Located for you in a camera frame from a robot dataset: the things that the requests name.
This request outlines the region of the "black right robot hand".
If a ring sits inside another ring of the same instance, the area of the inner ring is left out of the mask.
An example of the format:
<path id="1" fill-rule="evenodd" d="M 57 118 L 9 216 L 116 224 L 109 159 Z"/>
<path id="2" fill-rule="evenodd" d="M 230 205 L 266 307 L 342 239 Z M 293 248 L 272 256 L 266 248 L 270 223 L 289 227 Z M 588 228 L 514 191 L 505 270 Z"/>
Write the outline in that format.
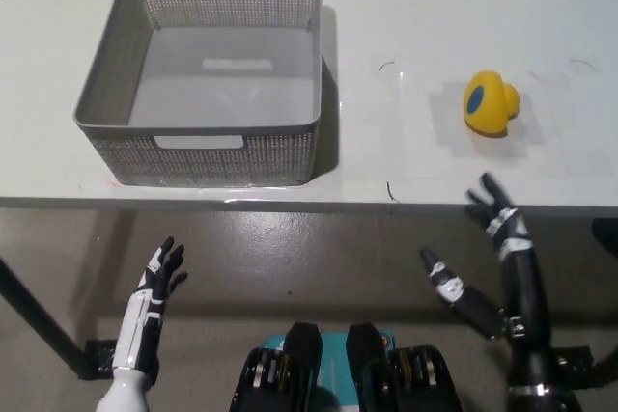
<path id="1" fill-rule="evenodd" d="M 466 192 L 466 215 L 489 237 L 499 262 L 505 305 L 455 274 L 428 247 L 419 250 L 438 297 L 462 320 L 488 340 L 505 338 L 511 348 L 508 386 L 516 397 L 549 397 L 565 388 L 551 347 L 551 323 L 542 273 L 522 213 L 496 177 L 480 177 L 490 201 Z"/>

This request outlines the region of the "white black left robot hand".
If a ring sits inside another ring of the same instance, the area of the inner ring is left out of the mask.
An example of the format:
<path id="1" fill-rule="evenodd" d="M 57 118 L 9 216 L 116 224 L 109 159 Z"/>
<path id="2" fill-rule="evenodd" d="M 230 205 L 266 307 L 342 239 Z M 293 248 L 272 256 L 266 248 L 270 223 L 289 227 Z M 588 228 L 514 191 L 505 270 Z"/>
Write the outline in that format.
<path id="1" fill-rule="evenodd" d="M 181 269 L 183 245 L 172 236 L 154 251 L 130 295 L 112 361 L 112 383 L 97 411 L 148 411 L 155 385 L 158 348 L 168 301 L 188 274 Z"/>

